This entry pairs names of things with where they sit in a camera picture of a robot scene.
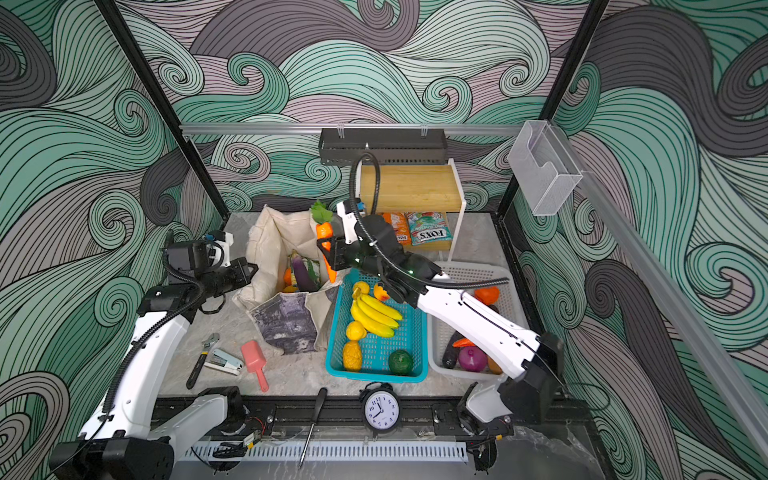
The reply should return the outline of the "small carrot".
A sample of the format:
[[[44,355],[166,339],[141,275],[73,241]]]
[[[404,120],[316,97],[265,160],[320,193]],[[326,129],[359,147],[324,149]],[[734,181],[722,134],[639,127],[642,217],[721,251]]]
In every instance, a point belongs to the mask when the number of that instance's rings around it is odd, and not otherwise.
[[[310,207],[310,213],[313,221],[316,223],[316,239],[323,254],[329,281],[335,283],[337,273],[332,269],[328,261],[328,255],[331,253],[332,247],[331,239],[334,236],[332,227],[333,213],[320,200],[316,200],[313,203]]]

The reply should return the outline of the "yellow banana bunch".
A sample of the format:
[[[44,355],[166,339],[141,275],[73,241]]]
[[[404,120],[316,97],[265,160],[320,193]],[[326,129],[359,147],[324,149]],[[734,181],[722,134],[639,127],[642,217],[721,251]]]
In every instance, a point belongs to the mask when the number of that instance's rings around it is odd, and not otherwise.
[[[350,313],[369,333],[382,338],[392,338],[403,320],[399,311],[370,295],[355,298]]]

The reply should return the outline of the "purple eggplant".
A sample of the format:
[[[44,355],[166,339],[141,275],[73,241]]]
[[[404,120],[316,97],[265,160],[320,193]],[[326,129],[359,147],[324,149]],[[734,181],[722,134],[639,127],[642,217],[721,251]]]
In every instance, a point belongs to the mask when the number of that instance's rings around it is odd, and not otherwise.
[[[290,268],[292,270],[292,278],[294,285],[301,292],[317,292],[320,287],[314,284],[308,277],[307,270],[302,263],[302,259],[306,258],[293,252],[290,255]]]

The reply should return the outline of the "beige canvas tote bag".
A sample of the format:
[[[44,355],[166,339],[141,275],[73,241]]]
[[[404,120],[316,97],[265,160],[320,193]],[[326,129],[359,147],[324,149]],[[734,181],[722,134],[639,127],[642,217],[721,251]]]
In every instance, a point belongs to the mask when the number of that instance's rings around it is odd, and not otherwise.
[[[257,266],[235,294],[263,340],[284,355],[324,352],[329,346],[342,275],[332,282],[316,244],[316,222],[308,210],[282,213],[266,206],[248,233],[245,258]],[[319,269],[319,287],[289,292],[285,272],[298,255]]]

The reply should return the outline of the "green yellow snack bag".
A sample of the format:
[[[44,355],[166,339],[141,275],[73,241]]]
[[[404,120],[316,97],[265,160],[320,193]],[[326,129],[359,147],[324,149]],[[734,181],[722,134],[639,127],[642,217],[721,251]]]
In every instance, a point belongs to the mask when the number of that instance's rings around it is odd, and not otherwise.
[[[317,260],[303,258],[302,263],[307,270],[308,277],[318,287],[322,285],[321,269]]]

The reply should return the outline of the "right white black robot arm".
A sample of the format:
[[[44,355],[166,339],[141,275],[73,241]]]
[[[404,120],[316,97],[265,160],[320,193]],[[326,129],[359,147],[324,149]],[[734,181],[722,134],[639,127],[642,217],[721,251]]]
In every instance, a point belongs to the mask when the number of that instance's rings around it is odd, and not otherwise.
[[[505,416],[520,423],[544,420],[558,389],[563,344],[503,317],[475,297],[482,283],[456,283],[426,257],[409,252],[380,215],[347,214],[343,232],[323,227],[317,245],[328,266],[354,268],[378,279],[389,297],[462,333],[501,368],[499,380],[469,389],[463,410],[475,421]]]

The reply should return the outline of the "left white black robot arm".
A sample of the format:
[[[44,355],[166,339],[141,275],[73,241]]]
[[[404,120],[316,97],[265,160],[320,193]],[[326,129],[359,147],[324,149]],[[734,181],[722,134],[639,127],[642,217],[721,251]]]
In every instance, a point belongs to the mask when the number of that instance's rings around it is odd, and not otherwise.
[[[100,406],[76,440],[54,447],[51,478],[167,479],[181,455],[210,431],[243,431],[246,408],[235,386],[209,388],[159,427],[151,422],[173,354],[198,308],[246,286],[258,267],[243,257],[190,275],[170,263],[164,267],[171,283],[145,294],[130,347]]]

